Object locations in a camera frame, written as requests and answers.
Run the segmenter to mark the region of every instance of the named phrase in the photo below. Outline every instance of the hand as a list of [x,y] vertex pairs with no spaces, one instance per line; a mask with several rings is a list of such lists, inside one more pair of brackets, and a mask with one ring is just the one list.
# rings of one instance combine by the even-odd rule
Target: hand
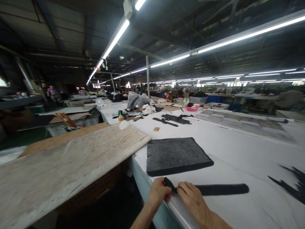
[[165,202],[170,201],[172,197],[171,191],[172,189],[170,187],[164,186],[164,177],[159,177],[152,183],[147,203],[155,208],[159,208],[163,200]]
[[179,182],[177,192],[198,226],[200,228],[211,228],[214,213],[208,208],[200,190],[192,183]]

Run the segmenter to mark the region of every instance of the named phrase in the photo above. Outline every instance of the plastic bag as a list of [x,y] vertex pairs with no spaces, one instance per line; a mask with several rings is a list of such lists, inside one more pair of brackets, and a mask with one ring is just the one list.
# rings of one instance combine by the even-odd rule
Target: plastic bag
[[137,101],[134,102],[134,107],[137,107],[137,108],[141,108],[143,107],[144,105],[148,104],[149,103],[149,99],[148,99],[148,96],[143,93],[138,99]]
[[133,108],[135,101],[140,97],[139,94],[135,92],[129,92],[128,94],[128,104],[127,109]]

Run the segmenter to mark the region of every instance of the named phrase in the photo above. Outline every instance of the black fabric piece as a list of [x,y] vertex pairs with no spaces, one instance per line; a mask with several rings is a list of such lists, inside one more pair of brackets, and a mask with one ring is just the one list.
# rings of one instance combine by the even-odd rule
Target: black fabric piece
[[156,105],[152,105],[152,107],[154,107],[156,109],[156,113],[158,113],[164,109],[164,108],[156,107]]
[[169,119],[158,119],[158,118],[153,118],[153,120],[160,121],[160,122],[162,122],[162,123],[164,123],[164,124],[170,124],[170,125],[172,125],[172,126],[178,127],[178,125],[176,125],[176,124],[173,124],[173,123],[170,123],[170,122],[166,122],[166,121],[169,121]]
[[194,138],[151,140],[147,146],[148,175],[165,176],[214,165]]
[[272,177],[268,176],[273,182],[278,184],[279,186],[283,187],[290,195],[292,195],[295,199],[300,201],[301,203],[305,204],[305,173],[301,172],[300,170],[292,167],[292,169],[286,168],[285,166],[280,165],[282,168],[292,172],[298,178],[298,184],[296,184],[297,190],[289,186],[283,180],[277,181]]
[[163,114],[161,117],[169,119],[171,121],[181,123],[181,124],[190,124],[191,125],[190,121],[182,119],[182,118],[183,117],[193,117],[193,115],[189,115],[189,116],[188,115],[180,115],[179,117],[177,117],[177,116],[174,116],[174,115]]
[[199,91],[197,92],[195,95],[193,95],[193,97],[208,97],[207,94],[205,94],[203,91]]
[[[172,192],[177,193],[177,188],[167,178],[164,178],[164,186],[170,187]],[[246,184],[210,184],[210,185],[195,185],[203,196],[224,196],[245,194],[249,192],[249,187]]]

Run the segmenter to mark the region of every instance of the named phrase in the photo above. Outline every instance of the metal beam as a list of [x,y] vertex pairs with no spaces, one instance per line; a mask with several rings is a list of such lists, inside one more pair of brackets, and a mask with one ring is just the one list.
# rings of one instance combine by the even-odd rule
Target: metal beam
[[49,30],[51,36],[53,37],[53,40],[54,40],[54,43],[55,43],[56,48],[57,48],[58,50],[60,50],[58,40],[56,39],[56,36],[54,35],[54,33],[53,33],[53,31],[52,31],[50,25],[48,24],[48,21],[47,21],[47,19],[45,18],[45,15],[44,15],[44,13],[42,12],[42,10],[41,10],[41,8],[40,8],[40,6],[39,6],[37,0],[34,0],[34,2],[35,2],[35,5],[37,6],[38,10],[40,11],[41,16],[43,17],[43,19],[44,19],[44,21],[45,21],[45,23],[46,23],[46,25],[47,25],[47,27],[48,27],[48,30]]
[[131,46],[131,45],[128,45],[128,44],[125,44],[125,43],[122,43],[122,42],[118,42],[117,44],[118,44],[119,46],[123,47],[123,48],[130,49],[130,50],[134,50],[134,51],[136,51],[136,52],[138,52],[138,53],[142,53],[142,54],[144,54],[144,55],[148,55],[148,56],[154,57],[154,58],[156,58],[156,59],[158,59],[158,60],[165,60],[164,58],[162,58],[162,57],[160,57],[160,56],[157,56],[157,55],[155,55],[155,54],[153,54],[153,53],[150,53],[150,52],[148,52],[148,51],[145,51],[145,50],[136,48],[136,47],[134,47],[134,46]]

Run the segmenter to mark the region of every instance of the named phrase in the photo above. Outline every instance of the support column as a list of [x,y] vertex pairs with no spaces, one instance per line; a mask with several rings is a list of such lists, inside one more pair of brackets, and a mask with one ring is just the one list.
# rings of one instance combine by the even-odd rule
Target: support column
[[113,82],[113,78],[112,78],[112,74],[111,75],[111,81],[112,81],[112,85],[113,85],[113,91],[115,92],[115,86],[114,86],[114,82]]
[[150,100],[150,86],[149,86],[149,63],[148,63],[148,55],[146,55],[146,72],[147,72],[147,95]]
[[21,73],[23,74],[23,76],[24,76],[24,78],[27,82],[26,87],[28,88],[29,92],[30,93],[36,93],[35,87],[33,86],[32,81],[31,81],[30,77],[28,76],[28,74],[27,74],[27,72],[26,72],[26,70],[25,70],[25,68],[24,68],[24,66],[21,62],[21,59],[19,57],[15,56],[15,60],[18,64],[19,68],[20,68]]

